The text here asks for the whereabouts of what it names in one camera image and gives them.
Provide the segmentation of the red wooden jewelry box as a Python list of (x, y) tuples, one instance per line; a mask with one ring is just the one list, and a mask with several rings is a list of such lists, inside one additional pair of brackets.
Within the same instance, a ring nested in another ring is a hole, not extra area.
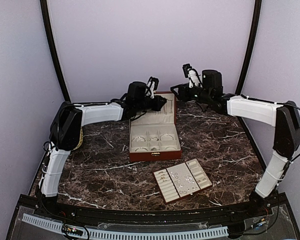
[(160, 111), (148, 111), (129, 123), (129, 159), (132, 162), (179, 160), (182, 149), (176, 129), (176, 97), (156, 92), (167, 99)]

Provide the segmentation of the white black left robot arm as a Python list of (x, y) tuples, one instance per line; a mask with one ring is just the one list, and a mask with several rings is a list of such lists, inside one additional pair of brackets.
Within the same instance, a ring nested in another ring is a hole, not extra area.
[(80, 143), (81, 129), (85, 125), (135, 120), (148, 111), (159, 112), (167, 99), (155, 95), (159, 80), (151, 77), (147, 83), (134, 81), (121, 98), (113, 98), (101, 103), (61, 104), (51, 126), (49, 141), (44, 143), (47, 159), (43, 162), (40, 193), (45, 197), (55, 197), (65, 162)]

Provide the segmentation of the red jewelry tray insert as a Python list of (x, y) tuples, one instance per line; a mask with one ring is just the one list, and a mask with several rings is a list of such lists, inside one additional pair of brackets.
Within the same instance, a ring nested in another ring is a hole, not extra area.
[(213, 185), (196, 158), (155, 171), (153, 176), (166, 204), (191, 196)]

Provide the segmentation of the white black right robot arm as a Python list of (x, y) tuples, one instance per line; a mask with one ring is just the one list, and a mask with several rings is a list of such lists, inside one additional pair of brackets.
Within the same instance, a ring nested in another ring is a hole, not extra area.
[(179, 101), (206, 104), (219, 114), (251, 119), (275, 128), (272, 157), (253, 191), (254, 195), (267, 198), (298, 158), (295, 153), (300, 146), (300, 108), (293, 101), (272, 102), (224, 93), (222, 74), (217, 70), (203, 70), (198, 74), (185, 64), (183, 73), (188, 83), (170, 88)]

